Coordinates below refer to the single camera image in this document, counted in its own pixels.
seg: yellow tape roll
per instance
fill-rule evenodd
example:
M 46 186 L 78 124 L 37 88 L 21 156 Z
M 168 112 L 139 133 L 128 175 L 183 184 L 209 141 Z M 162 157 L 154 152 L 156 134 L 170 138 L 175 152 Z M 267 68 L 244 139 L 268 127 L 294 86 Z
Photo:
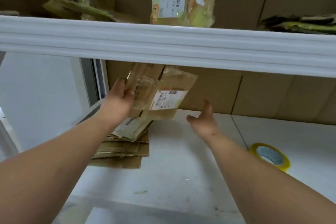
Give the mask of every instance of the yellow tape roll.
M 252 144 L 250 152 L 258 158 L 273 164 L 275 167 L 284 172 L 286 172 L 286 170 L 291 166 L 289 159 L 281 151 L 268 144 Z

